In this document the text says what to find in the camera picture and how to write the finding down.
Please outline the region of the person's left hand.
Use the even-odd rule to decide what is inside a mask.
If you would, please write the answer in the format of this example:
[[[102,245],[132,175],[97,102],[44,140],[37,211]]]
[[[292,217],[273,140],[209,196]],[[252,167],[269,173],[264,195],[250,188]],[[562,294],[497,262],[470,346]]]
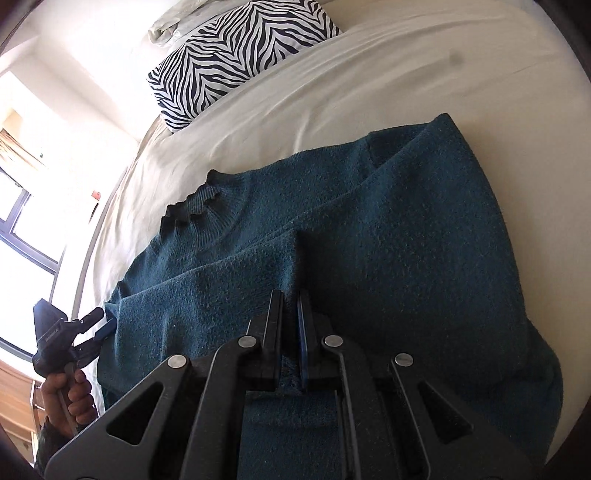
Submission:
[[[97,419],[98,414],[85,373],[52,373],[42,386],[41,395],[49,423],[64,437],[71,439],[79,427]]]

